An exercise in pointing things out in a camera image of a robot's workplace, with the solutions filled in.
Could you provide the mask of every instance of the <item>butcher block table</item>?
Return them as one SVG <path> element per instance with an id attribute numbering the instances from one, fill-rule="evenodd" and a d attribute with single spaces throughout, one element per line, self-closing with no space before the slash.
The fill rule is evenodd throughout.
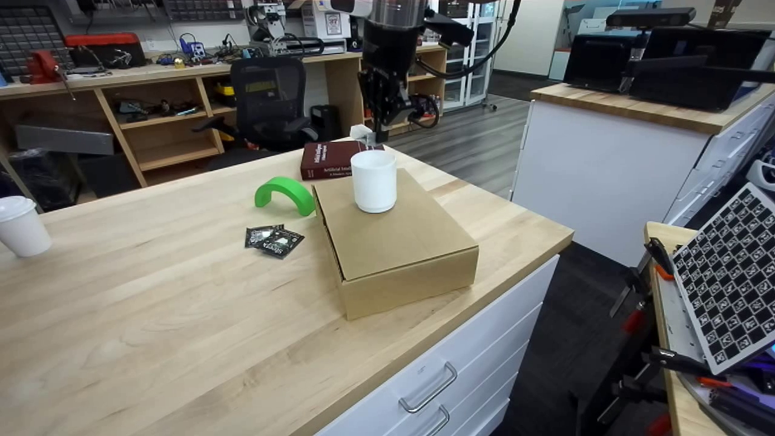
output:
<path id="1" fill-rule="evenodd" d="M 320 217 L 284 195 L 252 205 L 262 182 L 297 177 L 300 152 L 46 212 L 50 251 L 0 247 L 0 433 L 311 433 L 571 239 L 394 157 L 476 239 L 476 278 L 357 321 Z M 244 250 L 244 227 L 273 222 L 302 244 Z"/>

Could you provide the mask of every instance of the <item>black card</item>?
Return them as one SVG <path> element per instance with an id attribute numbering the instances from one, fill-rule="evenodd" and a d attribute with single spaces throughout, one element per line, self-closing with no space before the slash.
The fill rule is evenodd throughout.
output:
<path id="1" fill-rule="evenodd" d="M 258 243 L 258 250 L 271 256 L 288 256 L 302 239 L 302 235 L 277 227 Z"/>
<path id="2" fill-rule="evenodd" d="M 271 236 L 276 230 L 284 230 L 284 224 L 246 227 L 244 230 L 244 247 L 258 247 L 258 243 Z"/>

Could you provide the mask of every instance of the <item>drawer handle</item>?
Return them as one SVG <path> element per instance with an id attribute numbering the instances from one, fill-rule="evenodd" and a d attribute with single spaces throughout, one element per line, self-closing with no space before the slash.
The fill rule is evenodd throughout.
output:
<path id="1" fill-rule="evenodd" d="M 440 419 L 424 433 L 424 436 L 436 436 L 446 424 L 452 421 L 452 413 L 446 406 L 439 406 Z"/>
<path id="2" fill-rule="evenodd" d="M 396 400 L 396 404 L 407 411 L 407 413 L 418 413 L 424 406 L 428 406 L 446 387 L 449 387 L 457 379 L 457 370 L 454 366 L 448 360 L 443 364 L 440 375 L 434 379 L 434 387 L 424 387 L 418 393 L 428 393 L 422 400 L 411 400 L 411 396 L 402 396 Z"/>

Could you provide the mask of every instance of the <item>green object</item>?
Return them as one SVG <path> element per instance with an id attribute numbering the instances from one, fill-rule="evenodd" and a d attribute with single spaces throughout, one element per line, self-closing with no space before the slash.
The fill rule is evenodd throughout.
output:
<path id="1" fill-rule="evenodd" d="M 300 216 L 310 216 L 315 211 L 311 190 L 291 177 L 271 177 L 267 184 L 262 184 L 253 194 L 253 205 L 263 207 L 271 200 L 271 194 L 277 190 L 288 195 Z"/>

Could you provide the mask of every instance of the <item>brown book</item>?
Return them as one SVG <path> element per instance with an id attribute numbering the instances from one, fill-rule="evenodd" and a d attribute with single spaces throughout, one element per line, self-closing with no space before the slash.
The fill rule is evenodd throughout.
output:
<path id="1" fill-rule="evenodd" d="M 379 143 L 360 140 L 332 140 L 332 143 L 308 143 L 300 155 L 302 178 L 336 178 L 349 177 L 349 157 L 360 149 L 385 149 Z"/>

